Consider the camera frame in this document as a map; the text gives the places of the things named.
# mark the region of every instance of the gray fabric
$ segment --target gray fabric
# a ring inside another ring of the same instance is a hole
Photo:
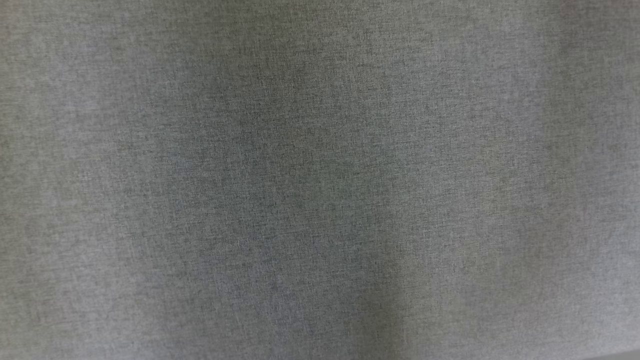
[[[640,348],[640,3],[0,2],[0,358]]]

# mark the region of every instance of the fabric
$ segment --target fabric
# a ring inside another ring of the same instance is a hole
[[[3,0],[0,358],[640,348],[640,2]]]

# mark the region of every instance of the linen-textured fabric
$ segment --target linen-textured fabric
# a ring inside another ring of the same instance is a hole
[[[0,1],[1,359],[640,348],[640,2]]]

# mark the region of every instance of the gray curtain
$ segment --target gray curtain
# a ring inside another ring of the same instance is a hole
[[[640,2],[0,1],[1,359],[640,348]]]

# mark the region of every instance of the heathered gray fabric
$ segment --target heathered gray fabric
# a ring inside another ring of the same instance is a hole
[[[0,2],[1,359],[640,348],[640,2]]]

